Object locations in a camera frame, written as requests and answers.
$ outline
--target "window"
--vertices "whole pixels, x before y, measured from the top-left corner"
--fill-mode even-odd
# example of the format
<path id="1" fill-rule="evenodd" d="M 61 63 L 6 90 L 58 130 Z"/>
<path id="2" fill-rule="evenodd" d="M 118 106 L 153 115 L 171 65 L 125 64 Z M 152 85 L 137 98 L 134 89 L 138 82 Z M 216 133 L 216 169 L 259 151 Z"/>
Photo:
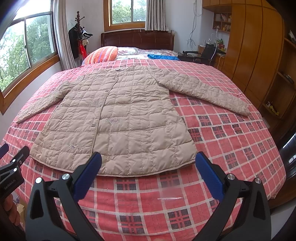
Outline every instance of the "window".
<path id="1" fill-rule="evenodd" d="M 105 31 L 144 28 L 146 0 L 104 0 Z"/>
<path id="2" fill-rule="evenodd" d="M 51 5 L 51 0 L 29 0 L 18 10 L 0 40 L 0 110 L 2 113 L 10 104 L 5 101 L 5 98 L 11 94 L 12 89 L 42 63 L 57 55 Z M 19 93 L 27 85 L 22 84 L 22 86 L 23 88 L 17 88 Z"/>

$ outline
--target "hanging wire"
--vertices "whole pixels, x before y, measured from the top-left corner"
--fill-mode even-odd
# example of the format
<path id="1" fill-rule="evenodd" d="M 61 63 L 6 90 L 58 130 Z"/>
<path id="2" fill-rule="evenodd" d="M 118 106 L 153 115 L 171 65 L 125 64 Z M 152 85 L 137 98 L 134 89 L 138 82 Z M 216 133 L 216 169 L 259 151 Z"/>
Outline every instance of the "hanging wire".
<path id="1" fill-rule="evenodd" d="M 197 17 L 200 17 L 202 15 L 202 0 L 200 0 L 200 9 L 201 9 L 201 13 L 199 15 L 197 15 L 197 0 L 195 0 L 194 6 L 193 6 L 194 18 L 193 18 L 193 24 L 192 24 L 192 31 L 189 35 L 189 39 L 187 40 L 187 47 L 188 47 L 188 45 L 190 45 L 191 50 L 193 50 L 194 46 L 196 47 L 196 44 L 195 44 L 194 40 L 192 39 L 192 35 L 196 29 Z"/>

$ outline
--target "jacket sleeve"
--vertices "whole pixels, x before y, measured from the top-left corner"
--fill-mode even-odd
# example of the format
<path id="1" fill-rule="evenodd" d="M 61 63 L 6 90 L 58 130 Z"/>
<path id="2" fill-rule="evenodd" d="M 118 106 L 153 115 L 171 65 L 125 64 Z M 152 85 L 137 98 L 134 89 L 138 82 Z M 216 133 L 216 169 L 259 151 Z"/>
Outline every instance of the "jacket sleeve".
<path id="1" fill-rule="evenodd" d="M 241 115 L 249 116 L 250 114 L 246 102 L 222 90 L 207 85 L 198 78 L 155 67 L 148 67 L 148 69 L 159 84 L 171 91 L 209 101 L 212 104 Z"/>
<path id="2" fill-rule="evenodd" d="M 41 99 L 29 105 L 26 109 L 21 110 L 17 118 L 17 123 L 21 123 L 26 119 L 31 118 L 32 116 L 62 100 L 80 81 L 81 80 L 77 79 L 75 81 L 65 81 L 61 83 L 49 95 L 42 97 Z"/>

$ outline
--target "striped pillow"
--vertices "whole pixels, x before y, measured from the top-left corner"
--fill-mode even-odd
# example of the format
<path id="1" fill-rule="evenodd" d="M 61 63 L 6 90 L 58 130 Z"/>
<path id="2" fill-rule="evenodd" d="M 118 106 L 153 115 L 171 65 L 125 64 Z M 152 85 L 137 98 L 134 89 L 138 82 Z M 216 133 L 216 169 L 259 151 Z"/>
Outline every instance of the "striped pillow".
<path id="1" fill-rule="evenodd" d="M 100 62 L 114 61 L 117 58 L 118 48 L 106 46 L 95 50 L 85 58 L 84 65 L 95 64 Z"/>

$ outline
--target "red plaid bedsheet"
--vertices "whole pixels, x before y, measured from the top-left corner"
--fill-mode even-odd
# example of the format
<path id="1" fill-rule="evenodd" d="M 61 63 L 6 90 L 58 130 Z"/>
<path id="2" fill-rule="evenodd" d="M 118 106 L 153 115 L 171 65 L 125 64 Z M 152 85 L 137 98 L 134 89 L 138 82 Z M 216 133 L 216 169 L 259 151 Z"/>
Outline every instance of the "red plaid bedsheet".
<path id="1" fill-rule="evenodd" d="M 202 82 L 238 96 L 250 104 L 250 117 L 243 117 L 209 102 L 170 92 L 173 105 L 184 120 L 198 151 L 238 179 L 262 179 L 268 198 L 282 187 L 285 169 L 260 113 L 220 71 L 210 66 L 166 60 L 122 60 L 91 64 L 53 75 L 26 103 L 36 101 L 53 91 L 62 81 L 74 80 L 93 70 L 132 65 L 158 66 L 199 78 Z M 8 163 L 17 151 L 32 146 L 38 133 L 58 104 L 21 124 L 12 122 L 2 142 L 10 151 L 1 165 Z M 28 202 L 37 177 L 56 180 L 63 172 L 44 166 L 32 158 L 22 165 L 25 182 L 17 189 Z M 59 200 L 59 213 L 66 227 L 73 231 Z M 92 225 L 106 240 L 185 241 L 202 229 L 218 201 L 214 200 L 194 165 L 140 178 L 97 177 L 85 199 L 79 204 Z M 226 228 L 233 225 L 240 208 L 238 199 Z"/>

